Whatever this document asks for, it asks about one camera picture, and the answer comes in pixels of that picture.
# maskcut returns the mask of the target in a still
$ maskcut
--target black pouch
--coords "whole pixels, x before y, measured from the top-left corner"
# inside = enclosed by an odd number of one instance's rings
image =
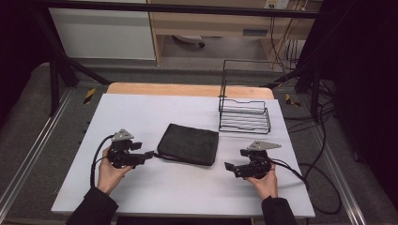
[[[219,132],[170,124],[155,157],[211,166],[217,153]]]

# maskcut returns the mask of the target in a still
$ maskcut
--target white tabletop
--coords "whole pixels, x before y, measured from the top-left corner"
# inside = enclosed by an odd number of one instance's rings
[[[194,166],[152,158],[129,172],[112,192],[117,213],[149,217],[262,217],[261,200],[249,182],[236,179],[224,162],[248,164],[240,149],[255,140],[277,143],[271,158],[288,163],[299,172],[277,100],[265,99],[271,123],[269,134],[220,133],[215,163]],[[71,214],[89,190],[90,166],[100,142],[121,128],[143,146],[135,153],[156,150],[170,123],[218,131],[219,100],[215,97],[173,97],[105,94],[85,134],[52,211]],[[298,218],[314,217],[304,184],[285,168],[277,167],[279,196],[286,198]]]

